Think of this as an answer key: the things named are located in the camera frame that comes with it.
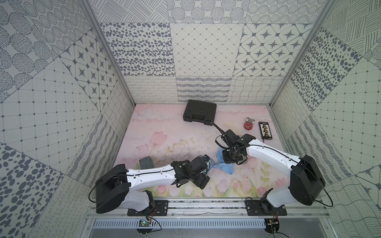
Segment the blue microfiber cloth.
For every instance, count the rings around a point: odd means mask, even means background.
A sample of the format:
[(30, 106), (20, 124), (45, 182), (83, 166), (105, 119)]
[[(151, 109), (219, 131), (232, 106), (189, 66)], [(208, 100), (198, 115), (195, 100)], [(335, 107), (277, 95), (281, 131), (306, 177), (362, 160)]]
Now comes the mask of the blue microfiber cloth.
[(229, 175), (232, 175), (234, 173), (233, 164), (227, 164), (224, 162), (222, 151), (223, 149), (218, 149), (216, 153), (217, 162), (213, 165), (213, 167), (220, 169)]

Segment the dark grey eyeglass case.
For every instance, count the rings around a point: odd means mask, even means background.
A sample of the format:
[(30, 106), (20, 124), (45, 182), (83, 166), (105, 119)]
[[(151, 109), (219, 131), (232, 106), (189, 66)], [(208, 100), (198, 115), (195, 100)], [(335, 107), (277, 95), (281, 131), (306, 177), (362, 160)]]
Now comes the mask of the dark grey eyeglass case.
[(150, 156), (144, 157), (139, 160), (139, 165), (142, 170), (153, 169), (154, 165)]

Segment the blue eyeglass case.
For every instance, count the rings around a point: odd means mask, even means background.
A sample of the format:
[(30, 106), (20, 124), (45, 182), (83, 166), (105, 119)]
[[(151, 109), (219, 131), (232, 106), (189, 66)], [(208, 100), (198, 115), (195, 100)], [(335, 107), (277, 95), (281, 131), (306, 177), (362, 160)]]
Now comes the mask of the blue eyeglass case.
[(210, 159), (209, 166), (208, 166), (208, 172), (213, 168), (214, 165), (215, 165), (215, 161), (213, 159)]

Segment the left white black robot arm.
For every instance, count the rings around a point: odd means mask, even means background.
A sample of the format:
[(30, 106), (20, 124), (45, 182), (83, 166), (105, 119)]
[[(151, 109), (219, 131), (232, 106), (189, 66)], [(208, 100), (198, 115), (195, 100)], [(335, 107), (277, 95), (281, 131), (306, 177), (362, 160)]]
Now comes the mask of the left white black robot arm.
[(123, 207), (144, 216), (157, 211), (152, 192), (147, 188), (174, 185), (177, 188), (192, 182), (204, 189), (210, 180), (210, 158), (198, 156), (193, 160), (173, 161), (171, 164), (145, 170), (128, 170), (119, 164), (95, 182), (96, 213), (104, 214)]

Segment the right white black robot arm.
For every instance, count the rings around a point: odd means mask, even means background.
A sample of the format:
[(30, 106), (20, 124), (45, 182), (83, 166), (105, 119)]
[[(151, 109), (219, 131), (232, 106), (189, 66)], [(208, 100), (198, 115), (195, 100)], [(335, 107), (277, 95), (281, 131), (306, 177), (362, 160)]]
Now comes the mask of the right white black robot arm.
[(221, 138), (226, 144), (222, 147), (226, 163), (241, 165), (251, 156), (288, 176), (289, 183), (265, 192), (261, 198), (263, 208), (279, 208), (294, 202), (311, 206), (324, 190), (325, 181), (312, 157), (290, 155), (266, 145), (252, 135), (245, 134), (240, 137), (231, 130), (223, 132)]

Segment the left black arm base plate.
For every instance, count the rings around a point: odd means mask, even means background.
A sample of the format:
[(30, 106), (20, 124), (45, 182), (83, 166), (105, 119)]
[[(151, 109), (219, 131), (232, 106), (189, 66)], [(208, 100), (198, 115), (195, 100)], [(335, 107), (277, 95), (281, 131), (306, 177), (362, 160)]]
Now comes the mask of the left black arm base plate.
[(155, 203), (154, 206), (149, 205), (146, 209), (144, 209), (140, 212), (138, 212), (134, 209), (129, 209), (128, 210), (128, 216), (129, 217), (133, 217), (133, 216), (138, 216), (138, 217), (167, 216), (169, 201), (168, 200), (156, 200), (154, 203)]

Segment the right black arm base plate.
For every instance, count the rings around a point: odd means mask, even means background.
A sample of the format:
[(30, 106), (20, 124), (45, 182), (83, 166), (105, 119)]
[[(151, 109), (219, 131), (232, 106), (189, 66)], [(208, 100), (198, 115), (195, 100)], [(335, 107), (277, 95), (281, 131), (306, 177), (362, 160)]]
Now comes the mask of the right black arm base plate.
[(275, 208), (267, 201), (246, 198), (244, 204), (248, 216), (287, 216), (284, 206)]

